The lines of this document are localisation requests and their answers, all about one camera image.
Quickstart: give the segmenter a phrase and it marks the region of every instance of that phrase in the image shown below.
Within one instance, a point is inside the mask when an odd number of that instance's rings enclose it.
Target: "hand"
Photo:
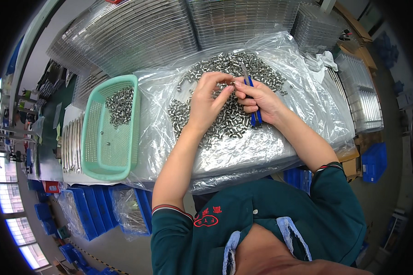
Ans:
[[[253,113],[260,108],[264,122],[275,124],[279,120],[279,111],[284,104],[271,89],[255,80],[252,81],[254,87],[245,85],[243,77],[234,78],[233,81],[236,82],[238,103],[244,105],[245,112]],[[246,98],[246,95],[252,96],[253,99]]]
[[[218,89],[217,83],[229,83],[231,80],[232,75],[221,72],[209,72],[202,75],[191,98],[190,119],[186,127],[195,129],[202,135],[208,130],[234,87],[227,86],[216,99],[211,97],[213,90]]]

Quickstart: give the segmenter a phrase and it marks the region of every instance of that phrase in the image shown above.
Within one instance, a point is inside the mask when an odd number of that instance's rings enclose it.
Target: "perforated basket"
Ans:
[[[129,124],[115,129],[110,124],[106,98],[126,87],[134,88],[132,118]],[[87,102],[81,136],[84,174],[99,180],[122,180],[136,167],[140,102],[138,78],[132,74],[114,77],[93,89]]]

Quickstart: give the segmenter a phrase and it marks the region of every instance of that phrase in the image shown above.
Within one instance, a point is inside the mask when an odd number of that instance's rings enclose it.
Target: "green polo shirt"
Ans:
[[[153,209],[151,221],[154,274],[229,274],[228,254],[253,223],[271,231],[299,260],[349,266],[366,233],[361,206],[337,162],[315,173],[310,196],[288,184],[259,179],[218,192],[194,218],[161,205]],[[285,242],[289,233],[292,243]]]

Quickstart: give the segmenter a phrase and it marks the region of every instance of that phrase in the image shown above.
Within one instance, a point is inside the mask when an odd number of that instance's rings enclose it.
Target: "window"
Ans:
[[[37,269],[49,265],[40,246],[36,243],[32,245],[21,246],[20,251],[25,256],[32,269]]]
[[[6,160],[5,153],[0,153],[0,182],[17,182],[17,164]]]
[[[23,212],[18,184],[0,184],[0,205],[5,214]]]
[[[7,219],[6,222],[8,223],[9,230],[17,245],[35,243],[34,234],[32,233],[26,217]]]

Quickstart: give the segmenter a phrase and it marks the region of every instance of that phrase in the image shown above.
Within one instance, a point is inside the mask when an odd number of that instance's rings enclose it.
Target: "forearm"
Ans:
[[[153,189],[154,208],[170,204],[184,210],[183,198],[188,189],[197,147],[203,136],[198,130],[186,125],[170,156],[162,168]]]
[[[298,157],[315,173],[322,165],[337,162],[332,147],[294,112],[282,105],[274,126],[285,136]]]

